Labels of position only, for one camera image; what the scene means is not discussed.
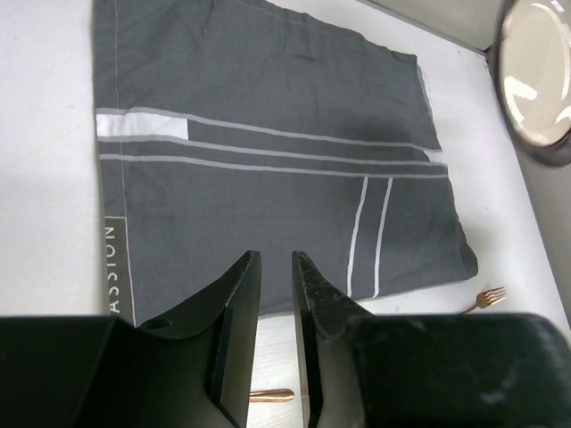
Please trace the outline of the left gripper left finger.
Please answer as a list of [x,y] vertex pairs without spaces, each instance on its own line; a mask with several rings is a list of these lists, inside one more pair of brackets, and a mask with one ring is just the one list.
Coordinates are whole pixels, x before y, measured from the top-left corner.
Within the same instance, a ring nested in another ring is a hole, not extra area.
[[4,427],[243,427],[261,256],[133,326],[117,317],[5,317]]

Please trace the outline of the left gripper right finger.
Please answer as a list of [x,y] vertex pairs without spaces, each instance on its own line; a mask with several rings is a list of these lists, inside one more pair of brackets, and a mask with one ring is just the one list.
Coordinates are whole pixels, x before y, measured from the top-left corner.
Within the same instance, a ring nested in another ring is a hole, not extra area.
[[376,316],[293,255],[306,427],[567,427],[570,349],[527,313]]

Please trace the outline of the grey cloth placemat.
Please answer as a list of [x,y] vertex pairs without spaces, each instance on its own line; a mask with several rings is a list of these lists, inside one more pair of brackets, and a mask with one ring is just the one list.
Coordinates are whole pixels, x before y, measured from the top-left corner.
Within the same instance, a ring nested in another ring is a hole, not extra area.
[[266,1],[97,1],[95,132],[109,306],[132,324],[261,253],[355,300],[478,272],[414,54]]

